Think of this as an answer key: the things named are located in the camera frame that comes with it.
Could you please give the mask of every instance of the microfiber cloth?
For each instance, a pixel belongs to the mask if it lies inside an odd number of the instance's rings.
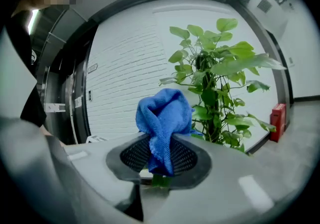
[[[172,133],[190,134],[192,111],[183,93],[177,89],[162,89],[155,96],[140,100],[135,121],[141,132],[151,136],[149,172],[173,176],[170,138]]]

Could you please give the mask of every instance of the white brick wall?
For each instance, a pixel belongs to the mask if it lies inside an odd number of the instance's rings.
[[[156,94],[159,79],[174,72],[168,58],[180,49],[181,39],[170,34],[169,26],[186,28],[195,24],[215,31],[218,18],[237,18],[238,28],[228,44],[248,41],[257,53],[263,48],[249,25],[230,6],[208,0],[159,0],[132,7],[101,23],[95,34],[88,68],[98,64],[97,70],[87,74],[86,105],[90,131],[93,135],[117,138],[138,131],[135,122],[140,99]],[[249,111],[269,121],[272,107],[277,103],[276,85],[272,71],[261,69],[260,77],[246,72],[247,80],[260,80],[271,86],[270,91],[247,93],[245,88],[233,91],[245,102],[240,112]],[[170,85],[183,91],[190,104],[198,96],[186,87]],[[252,138],[245,142],[251,148],[266,132],[253,127]]]

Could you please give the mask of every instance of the ceiling light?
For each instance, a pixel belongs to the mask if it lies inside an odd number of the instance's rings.
[[[39,12],[39,10],[33,10],[32,11],[32,17],[31,17],[31,20],[30,20],[29,25],[28,25],[29,35],[31,34],[31,30],[32,30],[32,27],[34,26],[34,23],[35,23],[35,20],[36,20],[38,12]]]

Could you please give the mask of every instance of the air vent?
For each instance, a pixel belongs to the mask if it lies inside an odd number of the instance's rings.
[[[272,7],[272,4],[268,0],[261,0],[257,7],[264,13],[267,13]]]

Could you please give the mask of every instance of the person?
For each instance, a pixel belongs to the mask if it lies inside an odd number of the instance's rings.
[[[47,8],[51,5],[65,5],[73,0],[18,0],[11,17],[5,23],[11,42],[28,70],[35,76],[32,57],[32,44],[28,33],[28,23],[32,10]],[[34,87],[27,99],[20,118],[37,125],[45,136],[51,136],[44,126],[46,113],[40,101],[37,88]]]

